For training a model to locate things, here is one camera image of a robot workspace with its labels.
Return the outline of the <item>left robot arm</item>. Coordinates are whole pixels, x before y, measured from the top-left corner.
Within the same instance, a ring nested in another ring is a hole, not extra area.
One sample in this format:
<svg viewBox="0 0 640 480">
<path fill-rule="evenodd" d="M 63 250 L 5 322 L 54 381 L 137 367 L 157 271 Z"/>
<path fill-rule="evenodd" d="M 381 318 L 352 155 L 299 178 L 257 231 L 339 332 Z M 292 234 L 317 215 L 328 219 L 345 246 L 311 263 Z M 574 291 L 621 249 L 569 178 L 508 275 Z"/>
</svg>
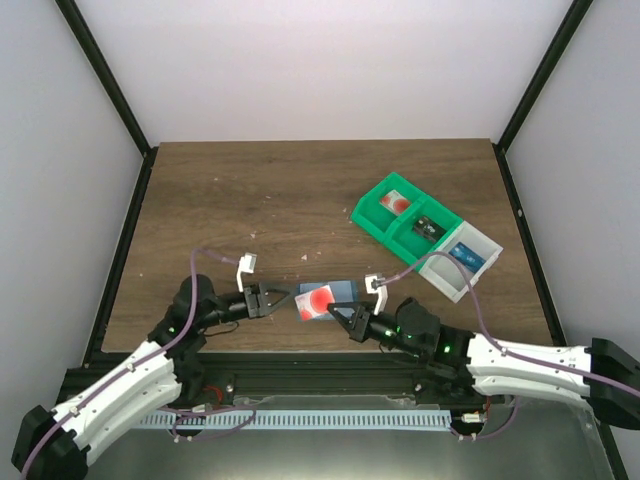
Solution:
<svg viewBox="0 0 640 480">
<path fill-rule="evenodd" d="M 82 479 L 116 439 L 153 411 L 187 404 L 205 381 L 198 359 L 207 329 L 267 317 L 296 290 L 257 283 L 218 295 L 212 281 L 186 278 L 164 317 L 124 361 L 84 391 L 22 419 L 11 456 L 24 479 Z"/>
</svg>

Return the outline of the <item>blue card holder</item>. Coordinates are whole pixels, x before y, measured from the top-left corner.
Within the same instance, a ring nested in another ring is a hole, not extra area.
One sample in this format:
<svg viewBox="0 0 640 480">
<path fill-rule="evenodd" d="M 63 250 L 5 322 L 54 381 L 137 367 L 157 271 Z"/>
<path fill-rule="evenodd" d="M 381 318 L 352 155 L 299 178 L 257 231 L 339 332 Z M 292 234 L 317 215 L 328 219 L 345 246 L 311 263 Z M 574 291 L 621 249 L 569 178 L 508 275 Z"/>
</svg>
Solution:
<svg viewBox="0 0 640 480">
<path fill-rule="evenodd" d="M 301 322 L 333 320 L 328 306 L 333 303 L 349 303 L 357 300 L 354 281 L 338 280 L 320 283 L 302 283 L 294 297 Z"/>
</svg>

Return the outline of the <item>red white card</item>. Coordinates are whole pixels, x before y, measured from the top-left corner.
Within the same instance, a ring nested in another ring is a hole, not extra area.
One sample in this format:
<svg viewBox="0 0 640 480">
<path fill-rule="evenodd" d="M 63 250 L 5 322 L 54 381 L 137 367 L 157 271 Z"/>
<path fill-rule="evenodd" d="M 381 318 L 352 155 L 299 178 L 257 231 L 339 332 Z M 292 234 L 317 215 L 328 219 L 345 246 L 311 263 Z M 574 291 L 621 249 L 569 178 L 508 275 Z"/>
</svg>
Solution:
<svg viewBox="0 0 640 480">
<path fill-rule="evenodd" d="M 410 206 L 411 202 L 400 194 L 397 190 L 390 190 L 385 193 L 379 200 L 381 206 L 396 216 L 404 213 Z"/>
<path fill-rule="evenodd" d="M 335 298 L 328 284 L 301 284 L 294 301 L 300 320 L 307 322 L 324 319 L 329 314 L 327 306 Z"/>
</svg>

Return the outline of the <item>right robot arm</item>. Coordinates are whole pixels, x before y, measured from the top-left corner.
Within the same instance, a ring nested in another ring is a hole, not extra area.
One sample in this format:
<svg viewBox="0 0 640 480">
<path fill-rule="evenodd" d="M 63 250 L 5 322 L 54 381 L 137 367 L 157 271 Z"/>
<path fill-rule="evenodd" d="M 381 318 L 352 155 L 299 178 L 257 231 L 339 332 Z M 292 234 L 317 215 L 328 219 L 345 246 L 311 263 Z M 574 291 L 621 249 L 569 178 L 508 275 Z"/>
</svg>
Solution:
<svg viewBox="0 0 640 480">
<path fill-rule="evenodd" d="M 374 340 L 443 384 L 478 397 L 524 396 L 575 404 L 601 422 L 639 427 L 639 362 L 616 343 L 540 346 L 498 341 L 443 324 L 413 298 L 393 314 L 369 302 L 341 302 L 329 314 L 358 343 Z"/>
</svg>

